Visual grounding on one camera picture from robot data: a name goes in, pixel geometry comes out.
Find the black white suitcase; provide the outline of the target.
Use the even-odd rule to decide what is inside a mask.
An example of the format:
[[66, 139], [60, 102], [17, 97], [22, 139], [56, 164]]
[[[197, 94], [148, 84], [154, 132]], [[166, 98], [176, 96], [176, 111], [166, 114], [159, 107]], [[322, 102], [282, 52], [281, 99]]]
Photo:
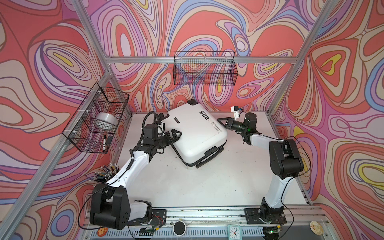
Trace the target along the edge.
[[168, 111], [168, 115], [166, 130], [181, 132], [172, 148], [187, 167], [198, 169], [224, 150], [228, 131], [196, 100]]

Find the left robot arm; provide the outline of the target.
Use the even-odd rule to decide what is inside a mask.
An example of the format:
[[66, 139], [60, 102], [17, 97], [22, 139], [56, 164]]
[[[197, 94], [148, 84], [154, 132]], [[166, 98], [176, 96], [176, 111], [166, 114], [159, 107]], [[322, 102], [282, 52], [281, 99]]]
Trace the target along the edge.
[[122, 230], [132, 221], [151, 222], [152, 204], [143, 200], [131, 203], [128, 187], [156, 154], [163, 154], [164, 149], [181, 136], [182, 132], [175, 129], [161, 136], [157, 130], [144, 132], [122, 169], [105, 184], [95, 186], [91, 195], [90, 224]]

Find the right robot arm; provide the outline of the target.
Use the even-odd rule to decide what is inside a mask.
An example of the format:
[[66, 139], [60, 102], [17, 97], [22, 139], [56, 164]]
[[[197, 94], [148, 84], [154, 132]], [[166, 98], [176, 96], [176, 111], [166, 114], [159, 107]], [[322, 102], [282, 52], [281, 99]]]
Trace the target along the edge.
[[242, 122], [231, 117], [218, 118], [217, 121], [226, 129], [241, 135], [244, 143], [268, 148], [270, 168], [274, 177], [256, 216], [265, 224], [282, 219], [286, 191], [293, 179], [304, 170], [303, 160], [295, 140], [278, 139], [260, 133], [257, 130], [257, 115], [254, 113], [246, 113]]

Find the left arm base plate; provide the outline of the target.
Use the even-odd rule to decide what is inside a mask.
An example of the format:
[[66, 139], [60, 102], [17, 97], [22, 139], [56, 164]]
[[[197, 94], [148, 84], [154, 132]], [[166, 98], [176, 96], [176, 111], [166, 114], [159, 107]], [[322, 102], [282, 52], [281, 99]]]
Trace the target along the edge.
[[163, 226], [166, 224], [166, 217], [166, 209], [154, 209], [148, 216], [128, 222], [127, 226]]

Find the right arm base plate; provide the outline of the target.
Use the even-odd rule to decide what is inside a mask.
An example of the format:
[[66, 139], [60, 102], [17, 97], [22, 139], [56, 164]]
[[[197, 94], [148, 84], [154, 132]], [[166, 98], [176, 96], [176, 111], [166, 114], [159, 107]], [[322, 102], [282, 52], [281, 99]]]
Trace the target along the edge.
[[268, 209], [268, 208], [246, 208], [244, 209], [247, 224], [249, 225], [284, 225], [287, 219], [284, 215], [284, 208]]

